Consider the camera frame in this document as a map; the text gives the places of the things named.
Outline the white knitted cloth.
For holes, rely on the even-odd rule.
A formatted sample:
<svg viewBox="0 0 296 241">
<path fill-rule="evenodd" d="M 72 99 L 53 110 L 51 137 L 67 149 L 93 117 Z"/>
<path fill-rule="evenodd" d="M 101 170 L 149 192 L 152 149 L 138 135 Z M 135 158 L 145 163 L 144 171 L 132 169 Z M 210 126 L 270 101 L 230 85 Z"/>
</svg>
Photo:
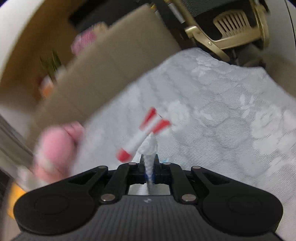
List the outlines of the white knitted cloth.
<svg viewBox="0 0 296 241">
<path fill-rule="evenodd" d="M 158 150 L 158 142 L 153 133 L 150 133 L 141 146 L 138 152 L 143 155 L 145 175 L 147 176 L 147 194 L 151 194 L 153 189 L 153 173 L 154 173 L 154 159 Z"/>
</svg>

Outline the red white rocket toy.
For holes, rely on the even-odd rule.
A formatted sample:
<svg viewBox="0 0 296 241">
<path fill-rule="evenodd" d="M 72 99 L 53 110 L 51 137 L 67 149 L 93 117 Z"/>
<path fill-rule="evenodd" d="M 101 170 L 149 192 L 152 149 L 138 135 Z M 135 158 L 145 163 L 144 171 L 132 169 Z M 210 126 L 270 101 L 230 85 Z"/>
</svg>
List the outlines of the red white rocket toy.
<svg viewBox="0 0 296 241">
<path fill-rule="evenodd" d="M 171 125 L 171 122 L 161 117 L 157 110 L 152 107 L 147 112 L 139 130 L 132 138 L 118 151 L 116 158 L 122 163 L 129 162 L 135 156 L 138 148 L 151 133 L 158 134 Z"/>
</svg>

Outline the pink plush toy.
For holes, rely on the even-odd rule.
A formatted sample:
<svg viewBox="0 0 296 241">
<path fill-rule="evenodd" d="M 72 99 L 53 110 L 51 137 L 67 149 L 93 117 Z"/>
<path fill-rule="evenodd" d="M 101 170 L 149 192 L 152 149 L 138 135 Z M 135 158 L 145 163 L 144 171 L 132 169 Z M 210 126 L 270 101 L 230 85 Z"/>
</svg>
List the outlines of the pink plush toy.
<svg viewBox="0 0 296 241">
<path fill-rule="evenodd" d="M 35 148 L 32 173 L 48 184 L 67 178 L 84 131 L 77 121 L 46 128 Z"/>
</svg>

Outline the white patterned mattress cover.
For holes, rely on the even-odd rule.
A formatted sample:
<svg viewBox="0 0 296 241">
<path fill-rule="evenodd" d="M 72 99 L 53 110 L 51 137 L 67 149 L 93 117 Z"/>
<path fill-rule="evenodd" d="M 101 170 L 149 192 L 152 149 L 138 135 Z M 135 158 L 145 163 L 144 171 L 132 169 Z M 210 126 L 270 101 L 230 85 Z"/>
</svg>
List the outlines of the white patterned mattress cover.
<svg viewBox="0 0 296 241">
<path fill-rule="evenodd" d="M 116 153 L 152 107 L 171 122 L 157 135 L 160 160 L 272 193 L 283 204 L 277 233 L 295 240 L 295 98 L 263 68 L 229 65 L 198 48 L 170 57 L 88 119 L 72 175 L 116 169 Z"/>
</svg>

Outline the cardboard box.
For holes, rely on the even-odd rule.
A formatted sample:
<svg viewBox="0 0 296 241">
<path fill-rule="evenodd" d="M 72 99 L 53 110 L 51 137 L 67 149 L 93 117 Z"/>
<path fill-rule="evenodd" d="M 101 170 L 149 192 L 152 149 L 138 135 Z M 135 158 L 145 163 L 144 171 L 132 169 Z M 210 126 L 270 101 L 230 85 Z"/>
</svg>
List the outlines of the cardboard box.
<svg viewBox="0 0 296 241">
<path fill-rule="evenodd" d="M 43 129 L 71 121 L 85 122 L 129 83 L 180 51 L 161 19 L 145 4 L 111 25 L 80 55 L 70 44 L 68 23 L 79 1 L 44 1 L 21 31 L 1 76 L 1 86 L 21 84 L 36 97 L 40 57 L 57 50 L 66 72 L 48 98 L 35 109 L 25 144 L 32 148 Z"/>
</svg>

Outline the gold chair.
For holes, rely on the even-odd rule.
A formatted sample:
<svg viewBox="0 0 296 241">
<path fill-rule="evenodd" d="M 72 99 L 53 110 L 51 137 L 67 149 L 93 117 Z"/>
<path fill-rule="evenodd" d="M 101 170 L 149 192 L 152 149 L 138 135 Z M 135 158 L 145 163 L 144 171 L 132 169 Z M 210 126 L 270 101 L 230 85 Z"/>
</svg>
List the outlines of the gold chair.
<svg viewBox="0 0 296 241">
<path fill-rule="evenodd" d="M 154 7 L 182 49 L 197 46 L 234 62 L 242 46 L 269 45 L 265 1 L 154 1 Z"/>
</svg>

